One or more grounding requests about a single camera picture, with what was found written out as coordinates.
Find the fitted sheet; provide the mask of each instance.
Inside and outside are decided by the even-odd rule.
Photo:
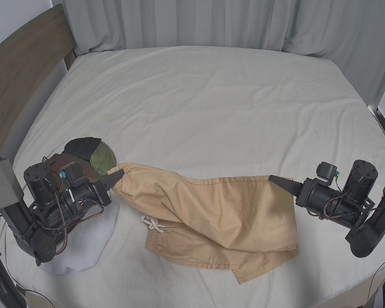
[[[317,165],[373,163],[385,185],[385,137],[340,70],[325,59],[225,47],[128,49],[80,56],[52,93],[15,159],[23,171],[77,137],[102,138],[118,163],[198,179],[279,175],[303,182]],[[25,188],[25,201],[32,198]],[[352,255],[348,229],[295,206],[300,254],[239,285],[230,271],[172,264],[144,249],[148,227],[115,193],[120,209],[98,263],[48,275],[0,224],[11,276],[69,307],[308,307],[371,276],[385,236],[367,258]]]

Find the curtain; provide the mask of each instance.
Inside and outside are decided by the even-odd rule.
[[[332,60],[367,105],[385,90],[385,0],[52,0],[78,55],[200,45]]]

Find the wooden bed frame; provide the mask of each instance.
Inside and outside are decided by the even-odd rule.
[[[76,58],[74,47],[61,4],[38,15],[0,44],[0,149],[51,71],[62,59],[70,68]]]

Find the white bed sheet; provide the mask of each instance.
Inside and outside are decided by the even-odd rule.
[[[385,137],[359,95],[332,62],[289,53],[181,46],[78,57],[17,154],[20,183],[28,166],[85,136],[102,138],[119,163],[193,178],[303,182],[327,161],[343,186],[362,158],[379,172],[376,203],[385,185]],[[355,258],[348,229],[296,206],[299,256],[238,285],[231,271],[182,267],[144,249],[141,214],[113,201],[114,233],[98,263],[80,273],[46,274],[1,225],[11,276],[69,307],[307,307],[357,285],[385,260],[385,237],[369,257]]]

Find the wooden headboard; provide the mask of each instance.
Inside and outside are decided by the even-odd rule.
[[[63,58],[69,69],[74,46],[61,4],[0,44],[0,148],[28,100]]]

